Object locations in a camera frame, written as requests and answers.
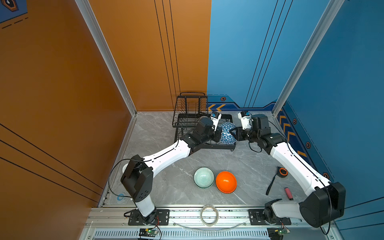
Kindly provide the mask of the blue triangle patterned bowl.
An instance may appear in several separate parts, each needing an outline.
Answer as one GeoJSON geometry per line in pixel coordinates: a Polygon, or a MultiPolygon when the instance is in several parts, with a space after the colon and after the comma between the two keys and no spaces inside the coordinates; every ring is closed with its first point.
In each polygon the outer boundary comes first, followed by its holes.
{"type": "Polygon", "coordinates": [[[231,122],[221,124],[222,135],[220,141],[225,145],[232,145],[236,142],[235,137],[231,134],[231,130],[236,129],[236,125],[231,122]]]}

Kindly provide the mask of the green spiral bowl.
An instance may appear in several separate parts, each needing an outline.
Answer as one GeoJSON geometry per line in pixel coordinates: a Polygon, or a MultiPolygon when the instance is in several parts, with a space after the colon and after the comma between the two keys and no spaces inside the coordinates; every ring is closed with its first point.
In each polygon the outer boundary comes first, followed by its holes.
{"type": "Polygon", "coordinates": [[[215,175],[209,168],[202,167],[195,171],[194,182],[201,189],[207,189],[214,183],[215,175]]]}

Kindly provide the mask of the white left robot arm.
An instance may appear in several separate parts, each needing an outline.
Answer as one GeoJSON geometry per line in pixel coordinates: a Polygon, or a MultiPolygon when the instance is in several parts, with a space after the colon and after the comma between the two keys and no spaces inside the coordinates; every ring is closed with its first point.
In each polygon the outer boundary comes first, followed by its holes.
{"type": "Polygon", "coordinates": [[[207,142],[219,142],[221,128],[218,127],[221,114],[198,121],[196,127],[180,137],[171,146],[146,157],[135,155],[123,167],[121,183],[128,191],[139,214],[147,221],[156,216],[156,207],[150,193],[154,177],[178,160],[184,159],[203,148],[207,142]]]}

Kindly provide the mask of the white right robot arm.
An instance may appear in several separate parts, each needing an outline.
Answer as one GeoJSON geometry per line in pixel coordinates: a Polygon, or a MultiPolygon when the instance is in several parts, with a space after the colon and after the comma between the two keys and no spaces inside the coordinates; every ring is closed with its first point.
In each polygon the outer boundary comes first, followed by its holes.
{"type": "Polygon", "coordinates": [[[310,226],[318,228],[344,215],[346,189],[341,183],[332,183],[295,153],[285,135],[272,132],[267,116],[251,115],[242,111],[238,118],[241,127],[230,131],[234,138],[238,142],[257,143],[262,150],[283,165],[307,196],[300,203],[284,202],[281,199],[266,203],[263,212],[266,222],[275,224],[282,218],[295,218],[305,220],[310,226]]]}

